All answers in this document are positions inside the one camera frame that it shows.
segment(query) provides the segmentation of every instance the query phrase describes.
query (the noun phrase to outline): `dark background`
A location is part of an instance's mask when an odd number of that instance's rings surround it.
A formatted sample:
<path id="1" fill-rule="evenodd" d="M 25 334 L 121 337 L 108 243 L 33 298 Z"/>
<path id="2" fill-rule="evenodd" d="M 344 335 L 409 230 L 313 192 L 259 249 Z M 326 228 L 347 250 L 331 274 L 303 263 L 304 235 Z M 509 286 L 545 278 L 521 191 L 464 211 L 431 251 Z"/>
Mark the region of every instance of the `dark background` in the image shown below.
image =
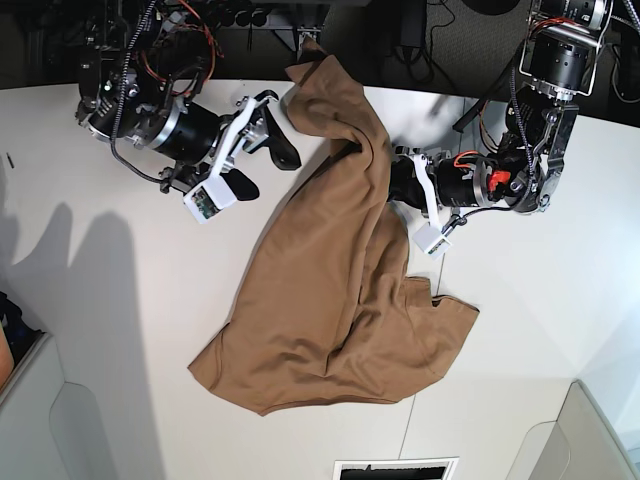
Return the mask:
<path id="1" fill-rule="evenodd" d="M 497 77 L 524 37 L 530 2 L 522 0 L 504 15 L 485 16 L 471 10 L 461 0 L 442 1 L 453 12 L 455 20 L 440 0 L 428 0 L 427 47 L 433 48 L 434 60 L 452 78 L 458 94 L 478 97 Z M 373 0 L 367 7 L 331 6 L 320 36 L 321 45 L 335 54 L 345 69 L 365 85 L 456 93 L 439 72 L 429 83 L 415 81 L 407 68 L 391 56 L 390 43 L 392 31 L 396 28 L 393 19 L 397 5 L 391 0 Z M 450 25 L 446 27 L 439 27 L 448 23 Z M 431 47 L 429 33 L 432 28 Z M 614 23 L 607 42 L 619 44 L 621 32 L 627 39 L 636 41 L 637 35 L 629 30 Z M 284 69 L 296 61 L 295 53 L 272 32 L 254 30 L 251 37 L 249 42 L 246 29 L 221 29 L 217 32 L 224 59 L 218 61 L 214 77 L 286 80 Z M 39 60 L 43 57 L 43 47 L 39 43 L 42 42 L 38 41 L 37 33 L 25 31 L 19 14 L 0 15 L 0 88 L 74 81 L 75 67 L 71 60 L 65 65 L 57 58 L 63 67 L 58 67 L 58 74 L 53 78 L 46 74 L 48 60 L 46 55 L 44 60 Z M 593 94 L 590 97 L 578 96 L 576 102 L 584 115 L 640 125 L 640 104 L 623 106 L 610 91 L 613 65 L 613 54 L 607 49 L 598 64 Z M 417 62 L 412 74 L 415 78 L 424 76 L 424 62 Z M 506 100 L 507 92 L 498 97 Z"/>

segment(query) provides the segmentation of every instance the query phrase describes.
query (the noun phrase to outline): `brown cloth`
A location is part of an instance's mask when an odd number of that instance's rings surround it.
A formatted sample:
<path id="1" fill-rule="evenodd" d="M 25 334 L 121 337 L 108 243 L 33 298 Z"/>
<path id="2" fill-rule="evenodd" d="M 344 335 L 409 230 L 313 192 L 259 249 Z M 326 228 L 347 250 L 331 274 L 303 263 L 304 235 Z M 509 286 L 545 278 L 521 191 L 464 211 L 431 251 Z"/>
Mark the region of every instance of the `brown cloth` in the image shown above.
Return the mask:
<path id="1" fill-rule="evenodd" d="M 432 302 L 405 278 L 409 242 L 386 204 L 390 142 L 362 85 L 335 57 L 288 69 L 302 133 L 355 153 L 310 180 L 259 246 L 229 324 L 189 369 L 261 415 L 301 405 L 394 403 L 440 380 L 478 312 Z"/>

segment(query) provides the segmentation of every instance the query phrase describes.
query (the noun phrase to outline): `orange object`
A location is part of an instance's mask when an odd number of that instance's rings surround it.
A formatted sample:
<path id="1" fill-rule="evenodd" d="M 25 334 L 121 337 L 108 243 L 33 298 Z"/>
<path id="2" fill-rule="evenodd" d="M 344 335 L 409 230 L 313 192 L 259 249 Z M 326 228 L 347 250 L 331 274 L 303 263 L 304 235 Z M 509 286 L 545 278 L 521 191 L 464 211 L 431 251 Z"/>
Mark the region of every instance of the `orange object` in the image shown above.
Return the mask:
<path id="1" fill-rule="evenodd" d="M 467 155 L 480 155 L 480 152 L 476 150 L 467 150 L 466 152 L 462 152 L 458 154 L 456 158 L 453 159 L 453 166 L 458 168 L 471 168 L 471 165 L 468 163 L 460 163 L 459 160 L 462 157 L 466 157 Z"/>
<path id="2" fill-rule="evenodd" d="M 501 183 L 507 183 L 511 178 L 511 173 L 504 170 L 496 170 L 489 177 L 489 191 L 495 192 L 498 185 Z"/>

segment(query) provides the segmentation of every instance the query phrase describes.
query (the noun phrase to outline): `black cable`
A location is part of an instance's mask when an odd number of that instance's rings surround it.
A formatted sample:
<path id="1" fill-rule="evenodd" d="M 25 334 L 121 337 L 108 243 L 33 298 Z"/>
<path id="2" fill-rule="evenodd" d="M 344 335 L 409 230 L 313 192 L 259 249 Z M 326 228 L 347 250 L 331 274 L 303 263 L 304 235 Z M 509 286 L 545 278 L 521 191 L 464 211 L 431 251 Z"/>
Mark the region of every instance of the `black cable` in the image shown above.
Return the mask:
<path id="1" fill-rule="evenodd" d="M 147 180 L 152 183 L 162 183 L 162 180 L 158 178 L 151 177 L 146 173 L 141 172 L 136 167 L 134 167 L 131 163 L 125 160 L 119 153 L 116 148 L 116 140 L 118 138 L 118 131 L 120 130 L 120 122 L 122 121 L 122 114 L 124 112 L 124 99 L 125 99 L 125 87 L 127 83 L 127 74 L 129 73 L 129 63 L 131 62 L 131 54 L 133 53 L 133 47 L 135 47 L 136 42 L 138 41 L 138 37 L 142 33 L 142 30 L 147 25 L 149 18 L 151 17 L 151 13 L 153 12 L 153 8 L 156 5 L 157 0 L 151 0 L 147 9 L 145 10 L 140 22 L 138 22 L 138 26 L 136 27 L 135 32 L 131 36 L 131 40 L 129 40 L 129 45 L 127 47 L 127 51 L 124 55 L 124 60 L 122 62 L 122 73 L 120 76 L 120 92 L 118 96 L 118 105 L 116 107 L 116 115 L 113 121 L 113 130 L 111 131 L 111 153 L 113 157 L 118 160 L 122 165 L 127 167 L 133 173 L 138 175 L 140 178 Z"/>
<path id="2" fill-rule="evenodd" d="M 526 134 L 526 129 L 524 126 L 524 121 L 522 120 L 522 113 L 520 111 L 520 105 L 518 104 L 518 99 L 517 99 L 517 92 L 516 92 L 516 66 L 513 65 L 512 70 L 511 70 L 511 78 L 509 79 L 509 90 L 511 93 L 511 104 L 512 104 L 512 108 L 513 108 L 513 113 L 516 117 L 516 123 L 518 125 L 518 131 L 520 132 L 520 137 L 522 139 L 522 143 L 524 145 L 524 150 L 525 150 L 525 155 L 527 157 L 527 165 L 529 167 L 529 178 L 527 181 L 527 189 L 525 190 L 524 194 L 522 195 L 522 197 L 520 198 L 520 200 L 518 200 L 517 202 L 515 202 L 513 205 L 509 206 L 509 207 L 483 207 L 483 208 L 478 208 L 476 210 L 472 210 L 469 213 L 466 213 L 464 215 L 462 215 L 460 218 L 462 221 L 467 220 L 469 217 L 476 215 L 478 213 L 482 213 L 482 212 L 491 212 L 491 211 L 497 211 L 497 212 L 511 212 L 513 210 L 515 210 L 516 208 L 520 207 L 524 202 L 527 201 L 527 197 L 529 196 L 529 194 L 531 193 L 531 189 L 533 188 L 533 178 L 535 175 L 535 163 L 533 162 L 533 155 L 531 153 L 531 147 L 529 146 L 529 142 L 527 140 L 527 134 Z"/>
<path id="3" fill-rule="evenodd" d="M 461 218 L 467 219 L 477 213 L 482 213 L 482 212 L 510 212 L 511 210 L 513 210 L 512 207 L 483 207 L 483 208 L 478 208 L 476 210 L 472 210 L 469 213 L 465 213 L 464 215 L 462 215 Z"/>
<path id="4" fill-rule="evenodd" d="M 492 95 L 496 93 L 498 90 L 500 90 L 500 88 L 502 88 L 505 80 L 508 78 L 509 72 L 511 71 L 512 67 L 517 63 L 518 57 L 522 55 L 524 42 L 525 42 L 524 40 L 520 42 L 520 44 L 518 45 L 518 48 L 516 48 L 516 51 L 514 52 L 513 56 L 509 59 L 509 62 L 505 65 L 502 72 L 500 72 L 500 75 L 498 76 L 498 78 L 494 80 L 494 82 L 487 89 L 487 91 L 482 95 L 482 97 L 480 97 L 478 101 L 473 104 L 473 106 L 467 111 L 467 113 L 465 113 L 462 117 L 460 117 L 460 119 L 456 123 L 454 123 L 452 128 L 456 132 L 463 133 L 467 125 L 469 125 L 473 121 L 473 119 L 478 116 L 484 104 L 487 101 L 491 100 Z"/>
<path id="5" fill-rule="evenodd" d="M 449 8 L 445 0 L 439 0 L 438 3 L 427 2 L 427 5 L 444 7 L 447 10 L 447 12 L 449 12 L 449 14 L 451 15 L 451 20 L 448 21 L 447 23 L 433 25 L 431 27 L 431 29 L 429 30 L 429 45 L 428 45 L 429 51 L 428 52 L 426 50 L 423 51 L 422 52 L 423 56 L 425 57 L 425 61 L 429 63 L 430 68 L 433 69 L 433 67 L 435 67 L 440 72 L 440 74 L 445 78 L 445 80 L 449 83 L 449 85 L 451 85 L 451 88 L 453 89 L 453 93 L 458 95 L 459 90 L 456 83 L 451 79 L 449 74 L 445 72 L 445 70 L 433 58 L 433 50 L 435 47 L 434 40 L 433 40 L 433 32 L 435 31 L 436 28 L 447 28 L 453 25 L 453 23 L 456 21 L 456 14 L 453 13 L 453 10 L 451 10 L 451 8 Z"/>

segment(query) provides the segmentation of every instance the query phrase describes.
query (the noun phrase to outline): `gray panel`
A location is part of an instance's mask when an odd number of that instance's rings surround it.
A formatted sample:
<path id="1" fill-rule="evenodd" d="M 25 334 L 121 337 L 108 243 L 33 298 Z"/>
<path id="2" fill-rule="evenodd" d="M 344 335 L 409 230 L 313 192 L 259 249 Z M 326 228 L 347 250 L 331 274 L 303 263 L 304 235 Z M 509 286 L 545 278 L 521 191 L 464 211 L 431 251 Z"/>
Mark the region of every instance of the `gray panel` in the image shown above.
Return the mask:
<path id="1" fill-rule="evenodd" d="M 51 407 L 51 434 L 71 480 L 116 480 L 96 397 L 86 387 L 65 383 Z"/>

